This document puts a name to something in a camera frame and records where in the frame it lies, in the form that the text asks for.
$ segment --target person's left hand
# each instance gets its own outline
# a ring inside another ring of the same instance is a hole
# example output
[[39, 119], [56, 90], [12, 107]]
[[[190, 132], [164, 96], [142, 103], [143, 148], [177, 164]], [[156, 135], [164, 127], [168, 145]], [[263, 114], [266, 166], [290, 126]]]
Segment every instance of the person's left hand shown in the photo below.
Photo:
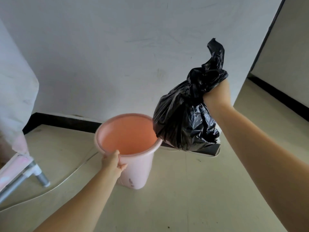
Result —
[[104, 155], [102, 158], [102, 170], [111, 173], [119, 178], [122, 171], [126, 169], [127, 164], [119, 164], [119, 151], [116, 150], [109, 156]]

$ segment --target beige tile floor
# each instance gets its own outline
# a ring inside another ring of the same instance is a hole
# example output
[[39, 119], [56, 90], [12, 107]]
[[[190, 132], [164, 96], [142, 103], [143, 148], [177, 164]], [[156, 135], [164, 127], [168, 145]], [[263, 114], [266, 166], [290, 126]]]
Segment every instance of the beige tile floor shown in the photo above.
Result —
[[[309, 122], [246, 81], [235, 108], [284, 148], [309, 163]], [[26, 135], [29, 149], [55, 186], [96, 152], [93, 134], [41, 125]], [[72, 198], [100, 167], [95, 156], [61, 186], [0, 213], [1, 232], [33, 231]], [[39, 195], [34, 177], [1, 208]], [[221, 136], [221, 152], [207, 157], [160, 148], [144, 188], [116, 186], [99, 219], [100, 231], [285, 231]]]

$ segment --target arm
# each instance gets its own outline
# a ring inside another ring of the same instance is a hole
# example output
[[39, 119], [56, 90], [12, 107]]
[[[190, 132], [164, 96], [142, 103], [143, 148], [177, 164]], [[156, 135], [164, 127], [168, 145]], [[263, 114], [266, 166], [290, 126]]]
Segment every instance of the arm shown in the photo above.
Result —
[[119, 151], [102, 160], [102, 169], [72, 199], [47, 218], [34, 232], [89, 232], [99, 216], [125, 165], [118, 165]]
[[227, 80], [203, 96], [211, 116], [288, 231], [309, 230], [309, 165], [272, 141], [230, 104]]

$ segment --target pink trash can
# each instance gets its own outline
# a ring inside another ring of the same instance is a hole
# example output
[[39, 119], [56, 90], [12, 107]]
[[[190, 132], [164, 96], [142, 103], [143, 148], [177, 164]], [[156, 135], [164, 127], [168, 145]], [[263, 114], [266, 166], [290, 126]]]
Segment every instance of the pink trash can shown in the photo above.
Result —
[[128, 164], [118, 183], [142, 188], [148, 179], [154, 152], [162, 140], [153, 131], [152, 118], [137, 113], [122, 114], [100, 125], [95, 132], [95, 146], [101, 153], [120, 152], [120, 164]]

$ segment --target person's right arm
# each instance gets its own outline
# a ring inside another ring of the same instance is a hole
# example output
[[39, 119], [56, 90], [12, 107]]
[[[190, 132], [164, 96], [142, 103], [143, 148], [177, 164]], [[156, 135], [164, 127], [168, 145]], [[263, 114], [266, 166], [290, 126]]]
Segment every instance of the person's right arm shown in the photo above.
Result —
[[309, 165], [271, 140], [230, 104], [227, 80], [203, 96], [211, 116], [288, 231], [309, 231]]

